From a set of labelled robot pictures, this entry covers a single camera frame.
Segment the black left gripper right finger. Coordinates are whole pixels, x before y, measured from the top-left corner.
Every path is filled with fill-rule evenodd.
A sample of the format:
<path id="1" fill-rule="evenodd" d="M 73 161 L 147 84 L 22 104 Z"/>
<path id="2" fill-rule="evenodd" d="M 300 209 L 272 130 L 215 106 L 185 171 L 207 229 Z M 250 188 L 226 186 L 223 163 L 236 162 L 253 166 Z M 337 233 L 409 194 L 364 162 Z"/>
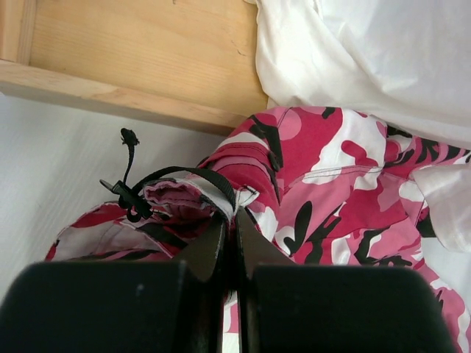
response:
<path id="1" fill-rule="evenodd" d="M 242 352 L 453 352 L 438 301 L 415 271 L 297 265 L 236 219 Z"/>

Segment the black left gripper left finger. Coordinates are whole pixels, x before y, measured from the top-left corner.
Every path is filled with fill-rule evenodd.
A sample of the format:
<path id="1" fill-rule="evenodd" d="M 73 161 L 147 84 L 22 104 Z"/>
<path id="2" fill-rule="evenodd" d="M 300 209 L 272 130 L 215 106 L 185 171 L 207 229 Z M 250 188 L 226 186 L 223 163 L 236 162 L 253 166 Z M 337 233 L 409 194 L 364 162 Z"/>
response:
<path id="1" fill-rule="evenodd" d="M 225 221 L 174 259 L 37 263 L 1 304 L 3 352 L 220 352 Z"/>

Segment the pink camouflage trousers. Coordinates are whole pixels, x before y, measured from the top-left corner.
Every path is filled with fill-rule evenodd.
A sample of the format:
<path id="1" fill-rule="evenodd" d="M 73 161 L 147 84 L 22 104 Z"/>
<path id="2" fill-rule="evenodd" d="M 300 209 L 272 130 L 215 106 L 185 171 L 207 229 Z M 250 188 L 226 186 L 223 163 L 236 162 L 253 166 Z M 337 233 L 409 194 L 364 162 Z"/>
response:
<path id="1" fill-rule="evenodd" d="M 106 202 L 66 227 L 46 255 L 65 260 L 170 260 L 221 213 L 245 208 L 290 260 L 413 269 L 430 285 L 457 352 L 470 350 L 470 312 L 428 266 L 424 226 L 468 252 L 470 151 L 333 107 L 276 107 L 248 118 L 197 167 L 148 176 L 134 190 L 152 215 Z M 230 192 L 202 175 L 221 176 Z"/>

